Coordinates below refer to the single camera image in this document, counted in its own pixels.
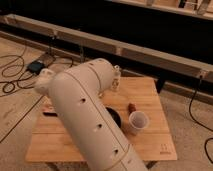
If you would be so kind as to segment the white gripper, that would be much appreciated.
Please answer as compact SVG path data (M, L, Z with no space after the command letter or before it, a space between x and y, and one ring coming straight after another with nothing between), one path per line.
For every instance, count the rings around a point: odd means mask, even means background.
M49 83L54 76L55 72L53 70L42 69L34 85L35 91L39 94L47 95Z

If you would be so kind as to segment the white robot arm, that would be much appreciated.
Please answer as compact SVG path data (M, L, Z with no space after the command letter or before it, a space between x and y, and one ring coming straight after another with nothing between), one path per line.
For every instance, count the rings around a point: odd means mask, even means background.
M114 77L113 65L98 58L59 73L44 68L34 89L50 98L91 171L148 171L99 98Z

